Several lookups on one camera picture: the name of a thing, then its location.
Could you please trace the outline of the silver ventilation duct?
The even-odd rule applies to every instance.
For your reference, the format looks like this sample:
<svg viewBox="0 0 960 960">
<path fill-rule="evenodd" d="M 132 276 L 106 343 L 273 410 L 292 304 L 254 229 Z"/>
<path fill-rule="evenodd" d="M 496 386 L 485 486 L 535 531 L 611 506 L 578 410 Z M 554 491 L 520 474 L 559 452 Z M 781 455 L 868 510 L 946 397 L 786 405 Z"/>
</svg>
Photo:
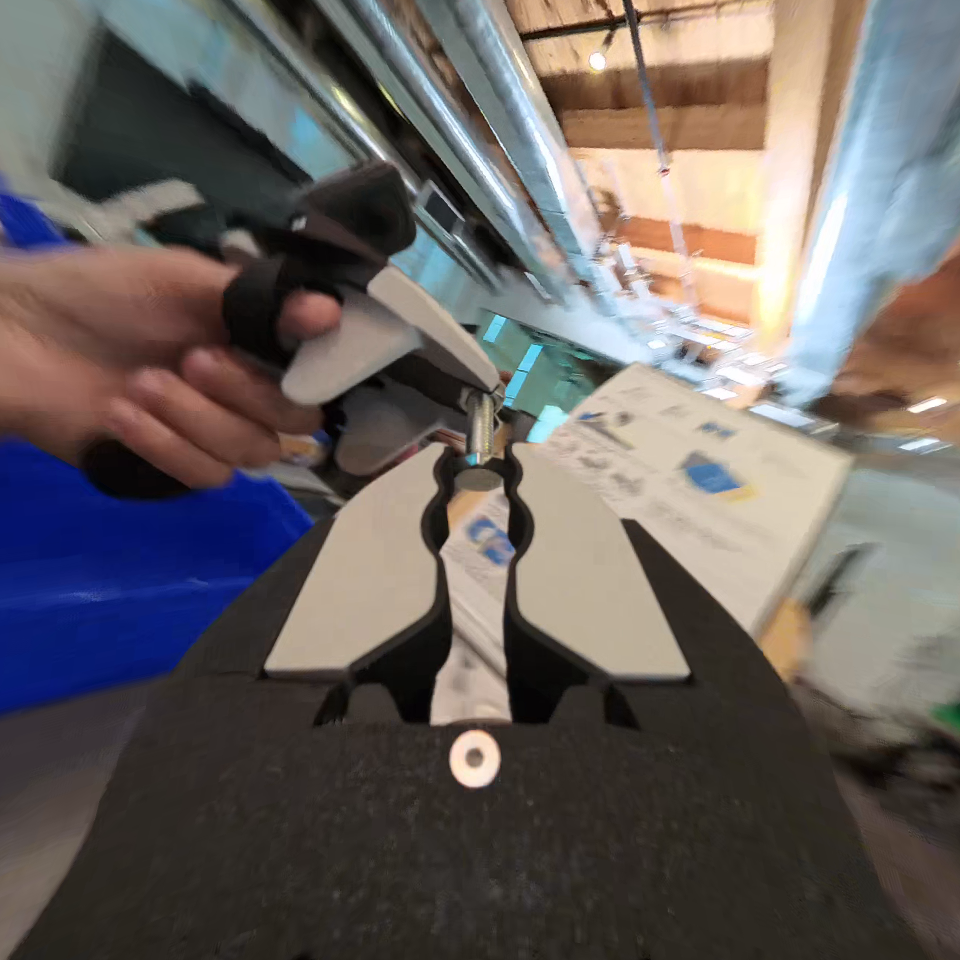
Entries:
<svg viewBox="0 0 960 960">
<path fill-rule="evenodd" d="M 599 217 L 506 3 L 417 6 L 573 273 L 607 309 L 596 263 Z"/>
<path fill-rule="evenodd" d="M 394 102 L 435 158 L 439 174 L 462 195 L 463 213 L 472 214 L 494 237 L 498 259 L 518 269 L 530 267 L 517 219 L 515 195 L 498 162 L 470 118 L 442 86 L 436 71 L 414 49 L 407 33 L 394 26 L 377 2 L 314 2 L 383 95 Z"/>
</svg>

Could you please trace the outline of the large black screen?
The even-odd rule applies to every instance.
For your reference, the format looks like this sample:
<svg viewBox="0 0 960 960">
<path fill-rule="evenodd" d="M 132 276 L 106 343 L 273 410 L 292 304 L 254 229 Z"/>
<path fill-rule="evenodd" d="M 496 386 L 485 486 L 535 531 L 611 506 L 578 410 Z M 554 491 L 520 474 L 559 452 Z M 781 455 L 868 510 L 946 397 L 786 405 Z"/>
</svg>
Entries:
<svg viewBox="0 0 960 960">
<path fill-rule="evenodd" d="M 180 85 L 106 28 L 84 55 L 49 171 L 92 201 L 176 180 L 222 217 L 267 220 L 311 181 L 207 87 Z"/>
</svg>

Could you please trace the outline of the silver hex bolt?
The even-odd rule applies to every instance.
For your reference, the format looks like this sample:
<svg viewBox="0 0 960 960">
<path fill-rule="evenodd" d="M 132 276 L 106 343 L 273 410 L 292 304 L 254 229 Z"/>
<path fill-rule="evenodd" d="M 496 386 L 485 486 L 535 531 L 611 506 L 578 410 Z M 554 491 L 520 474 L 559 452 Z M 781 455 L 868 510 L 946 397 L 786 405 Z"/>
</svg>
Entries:
<svg viewBox="0 0 960 960">
<path fill-rule="evenodd" d="M 467 390 L 462 397 L 466 416 L 463 454 L 454 467 L 458 491 L 486 494 L 502 481 L 501 460 L 496 453 L 498 428 L 497 396 L 480 390 Z"/>
</svg>

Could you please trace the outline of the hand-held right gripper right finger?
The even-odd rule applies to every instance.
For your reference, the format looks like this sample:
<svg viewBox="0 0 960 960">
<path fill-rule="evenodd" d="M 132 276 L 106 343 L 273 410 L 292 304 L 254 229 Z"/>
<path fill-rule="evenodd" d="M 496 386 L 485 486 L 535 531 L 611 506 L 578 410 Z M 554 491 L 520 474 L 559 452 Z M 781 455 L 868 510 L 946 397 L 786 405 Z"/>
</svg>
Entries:
<svg viewBox="0 0 960 960">
<path fill-rule="evenodd" d="M 573 690 L 636 724 L 624 690 L 684 685 L 690 665 L 623 520 L 534 444 L 512 444 L 504 471 L 511 721 L 546 724 Z"/>
</svg>

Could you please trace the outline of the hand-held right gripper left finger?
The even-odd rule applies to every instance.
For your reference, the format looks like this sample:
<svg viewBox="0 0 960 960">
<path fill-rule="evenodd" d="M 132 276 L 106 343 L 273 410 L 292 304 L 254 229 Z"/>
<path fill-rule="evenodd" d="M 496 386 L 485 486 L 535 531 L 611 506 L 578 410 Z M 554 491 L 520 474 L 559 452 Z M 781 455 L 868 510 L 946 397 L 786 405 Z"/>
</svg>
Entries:
<svg viewBox="0 0 960 960">
<path fill-rule="evenodd" d="M 354 690 L 385 688 L 400 717 L 428 724 L 451 650 L 441 550 L 455 455 L 431 443 L 337 513 L 264 662 L 272 680 L 328 683 L 323 720 Z"/>
</svg>

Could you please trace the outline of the person's left hand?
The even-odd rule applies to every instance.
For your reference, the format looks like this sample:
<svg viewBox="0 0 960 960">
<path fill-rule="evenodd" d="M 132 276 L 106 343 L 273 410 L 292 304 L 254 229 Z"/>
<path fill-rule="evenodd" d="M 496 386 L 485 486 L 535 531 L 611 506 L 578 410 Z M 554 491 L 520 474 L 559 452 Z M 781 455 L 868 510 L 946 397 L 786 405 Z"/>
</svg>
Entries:
<svg viewBox="0 0 960 960">
<path fill-rule="evenodd" d="M 114 438 L 191 489 L 278 461 L 322 427 L 228 346 L 238 269 L 187 248 L 2 254 L 1 434 L 78 466 Z"/>
</svg>

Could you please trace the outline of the white framed ceiling vent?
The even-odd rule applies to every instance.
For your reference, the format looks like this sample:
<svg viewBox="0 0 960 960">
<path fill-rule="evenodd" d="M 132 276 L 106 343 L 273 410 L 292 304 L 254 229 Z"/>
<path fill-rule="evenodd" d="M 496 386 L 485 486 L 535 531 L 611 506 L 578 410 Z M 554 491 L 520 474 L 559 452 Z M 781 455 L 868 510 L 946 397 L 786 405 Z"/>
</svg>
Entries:
<svg viewBox="0 0 960 960">
<path fill-rule="evenodd" d="M 432 180 L 426 180 L 414 199 L 414 213 L 432 236 L 448 244 L 464 240 L 466 220 Z"/>
</svg>

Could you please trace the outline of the printed instruction sheet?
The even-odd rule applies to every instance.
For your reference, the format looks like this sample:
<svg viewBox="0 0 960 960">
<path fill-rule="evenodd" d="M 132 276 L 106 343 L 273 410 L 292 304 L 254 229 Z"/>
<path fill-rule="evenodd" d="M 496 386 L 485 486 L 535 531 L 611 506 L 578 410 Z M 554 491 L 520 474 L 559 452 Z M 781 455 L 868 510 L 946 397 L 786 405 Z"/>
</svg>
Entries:
<svg viewBox="0 0 960 960">
<path fill-rule="evenodd" d="M 640 524 L 757 643 L 834 511 L 853 458 L 774 418 L 634 364 L 542 442 L 551 461 Z M 501 491 L 456 494 L 442 557 L 456 593 L 431 721 L 508 716 L 499 607 L 512 548 Z"/>
</svg>

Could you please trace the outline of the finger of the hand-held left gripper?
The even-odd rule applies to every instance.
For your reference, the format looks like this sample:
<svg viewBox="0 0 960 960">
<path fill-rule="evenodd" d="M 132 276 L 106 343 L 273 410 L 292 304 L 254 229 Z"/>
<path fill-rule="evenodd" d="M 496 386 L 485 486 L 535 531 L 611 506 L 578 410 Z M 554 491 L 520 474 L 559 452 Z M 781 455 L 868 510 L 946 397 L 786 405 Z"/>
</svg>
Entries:
<svg viewBox="0 0 960 960">
<path fill-rule="evenodd" d="M 365 289 L 344 290 L 339 326 L 297 348 L 281 390 L 301 406 L 324 405 L 409 357 L 426 365 L 414 376 L 422 393 L 439 375 L 452 378 L 456 392 L 493 394 L 501 385 L 497 367 L 450 312 L 388 266 Z"/>
<path fill-rule="evenodd" d="M 463 433 L 461 409 L 396 381 L 350 390 L 341 399 L 341 411 L 333 461 L 351 476 L 377 474 L 437 429 Z"/>
</svg>

